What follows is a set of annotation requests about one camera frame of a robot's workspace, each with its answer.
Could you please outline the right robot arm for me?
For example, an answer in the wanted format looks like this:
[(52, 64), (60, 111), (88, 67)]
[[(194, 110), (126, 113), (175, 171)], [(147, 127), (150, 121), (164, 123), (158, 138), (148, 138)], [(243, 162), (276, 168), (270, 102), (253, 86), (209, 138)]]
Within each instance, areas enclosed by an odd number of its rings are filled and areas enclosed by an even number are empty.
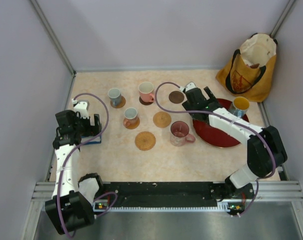
[(207, 97), (193, 82), (180, 87), (180, 91), (186, 96), (182, 106), (192, 117), (193, 128), (202, 140), (220, 148), (246, 146), (245, 165), (224, 181), (229, 197), (238, 197), (244, 186), (265, 178), (287, 161), (284, 144), (274, 126), (257, 126), (230, 113), (208, 87), (204, 88)]

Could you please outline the grey blue mug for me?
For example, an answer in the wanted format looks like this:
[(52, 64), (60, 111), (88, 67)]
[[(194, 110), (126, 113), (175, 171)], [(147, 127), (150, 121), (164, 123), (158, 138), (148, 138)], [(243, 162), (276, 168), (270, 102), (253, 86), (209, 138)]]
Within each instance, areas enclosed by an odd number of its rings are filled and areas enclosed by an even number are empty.
[(107, 94), (113, 107), (117, 107), (122, 102), (122, 95), (119, 88), (111, 88)]

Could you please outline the small pink mug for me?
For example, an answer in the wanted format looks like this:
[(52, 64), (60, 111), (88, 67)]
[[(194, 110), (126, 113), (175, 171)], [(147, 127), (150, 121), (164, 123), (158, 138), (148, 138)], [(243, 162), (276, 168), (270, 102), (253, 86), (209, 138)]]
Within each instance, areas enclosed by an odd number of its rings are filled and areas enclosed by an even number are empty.
[(138, 121), (138, 111), (134, 107), (129, 107), (124, 111), (123, 125), (128, 127), (136, 124)]

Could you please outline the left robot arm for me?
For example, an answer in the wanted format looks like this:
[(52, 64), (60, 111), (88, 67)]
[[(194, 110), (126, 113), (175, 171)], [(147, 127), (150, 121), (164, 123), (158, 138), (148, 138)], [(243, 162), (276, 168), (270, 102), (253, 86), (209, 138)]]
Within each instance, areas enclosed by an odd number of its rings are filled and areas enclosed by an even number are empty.
[(94, 143), (102, 131), (99, 114), (94, 124), (78, 111), (64, 110), (55, 115), (58, 126), (52, 143), (56, 155), (55, 188), (45, 202), (45, 212), (58, 234), (72, 232), (94, 223), (93, 200), (104, 195), (105, 186), (97, 173), (78, 178), (82, 142)]

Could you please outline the pink mug white inside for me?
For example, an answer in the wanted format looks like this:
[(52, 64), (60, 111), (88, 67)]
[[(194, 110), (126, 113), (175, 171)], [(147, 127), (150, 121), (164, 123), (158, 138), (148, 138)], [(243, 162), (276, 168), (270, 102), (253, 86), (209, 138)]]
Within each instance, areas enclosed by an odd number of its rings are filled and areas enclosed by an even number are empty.
[(153, 103), (155, 100), (154, 85), (145, 81), (138, 86), (139, 96), (144, 103)]

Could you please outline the dark walnut coaster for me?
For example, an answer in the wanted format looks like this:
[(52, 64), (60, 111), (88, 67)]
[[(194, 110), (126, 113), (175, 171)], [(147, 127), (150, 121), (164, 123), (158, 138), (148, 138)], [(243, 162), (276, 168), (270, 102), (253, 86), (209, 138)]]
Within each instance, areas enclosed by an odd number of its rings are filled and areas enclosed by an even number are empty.
[(144, 106), (149, 106), (154, 102), (154, 98), (153, 97), (139, 97), (139, 102), (144, 105)]
[(169, 94), (168, 99), (171, 103), (180, 104), (184, 101), (185, 96), (182, 92), (175, 90)]

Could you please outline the tall pink ghost mug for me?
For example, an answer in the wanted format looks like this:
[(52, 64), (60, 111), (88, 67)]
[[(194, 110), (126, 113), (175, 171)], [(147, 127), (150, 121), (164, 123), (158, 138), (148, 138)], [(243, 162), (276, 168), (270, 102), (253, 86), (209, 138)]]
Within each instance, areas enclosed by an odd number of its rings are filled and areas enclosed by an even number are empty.
[(186, 143), (194, 143), (196, 138), (190, 134), (190, 128), (184, 121), (175, 121), (170, 126), (170, 142), (176, 147), (181, 147)]

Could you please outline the light wood coaster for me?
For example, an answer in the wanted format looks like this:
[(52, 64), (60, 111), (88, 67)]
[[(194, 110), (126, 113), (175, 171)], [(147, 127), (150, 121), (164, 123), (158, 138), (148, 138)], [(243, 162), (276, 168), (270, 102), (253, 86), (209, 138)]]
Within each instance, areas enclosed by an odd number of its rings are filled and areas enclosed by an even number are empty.
[(139, 124), (140, 124), (139, 117), (136, 117), (133, 119), (124, 118), (124, 120), (123, 120), (123, 126), (130, 130), (137, 128), (139, 126)]
[(121, 97), (121, 101), (120, 101), (120, 103), (119, 103), (118, 105), (114, 105), (114, 104), (113, 104), (113, 101), (110, 100), (110, 105), (111, 105), (111, 107), (113, 107), (113, 108), (115, 108), (115, 109), (120, 109), (120, 108), (124, 107), (125, 104), (126, 104), (126, 99), (125, 99), (124, 96)]

